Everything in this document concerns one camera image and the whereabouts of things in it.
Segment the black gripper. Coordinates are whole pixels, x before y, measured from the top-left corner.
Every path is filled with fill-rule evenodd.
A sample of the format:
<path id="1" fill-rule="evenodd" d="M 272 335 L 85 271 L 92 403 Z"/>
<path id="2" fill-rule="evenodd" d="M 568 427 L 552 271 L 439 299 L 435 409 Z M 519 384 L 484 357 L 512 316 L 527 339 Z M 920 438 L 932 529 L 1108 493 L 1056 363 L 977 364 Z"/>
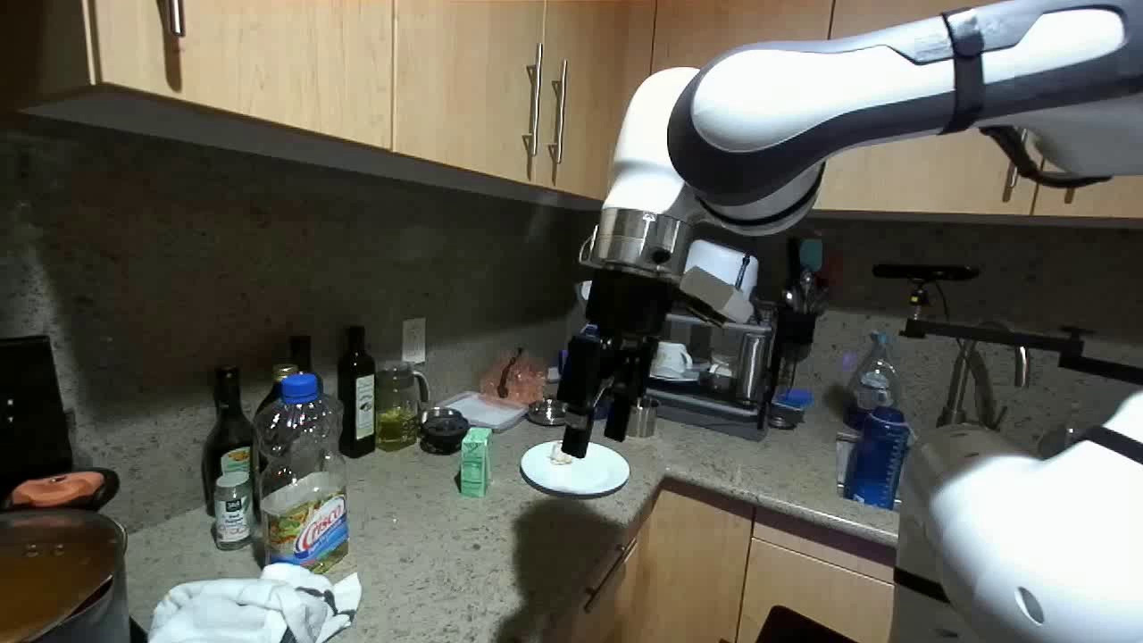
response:
<path id="1" fill-rule="evenodd" d="M 627 271 L 596 271 L 590 283 L 585 321 L 590 335 L 568 343 L 568 363 L 556 398 L 563 402 L 563 438 L 559 449 L 583 458 L 593 433 L 593 403 L 601 393 L 601 373 L 606 349 L 616 354 L 616 373 L 609 385 L 609 415 L 603 438 L 621 443 L 635 402 L 647 393 L 647 373 L 654 363 L 654 339 L 670 307 L 670 285 Z"/>

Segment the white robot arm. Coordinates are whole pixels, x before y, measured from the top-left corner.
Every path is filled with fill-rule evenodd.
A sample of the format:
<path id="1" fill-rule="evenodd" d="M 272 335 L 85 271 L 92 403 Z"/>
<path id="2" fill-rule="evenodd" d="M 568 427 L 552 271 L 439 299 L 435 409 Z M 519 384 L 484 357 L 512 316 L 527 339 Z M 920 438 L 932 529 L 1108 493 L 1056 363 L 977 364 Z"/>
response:
<path id="1" fill-rule="evenodd" d="M 1143 0 L 990 0 L 859 35 L 746 43 L 638 81 L 621 121 L 593 267 L 593 335 L 568 354 L 559 449 L 593 446 L 593 403 L 631 402 L 621 357 L 685 290 L 673 247 L 615 230 L 709 223 L 776 235 L 849 147 L 977 130 L 1035 143 L 1059 187 L 1138 168 Z M 899 489 L 894 643 L 1143 643 L 1143 415 L 1122 402 L 1035 458 L 984 429 L 910 446 Z"/>

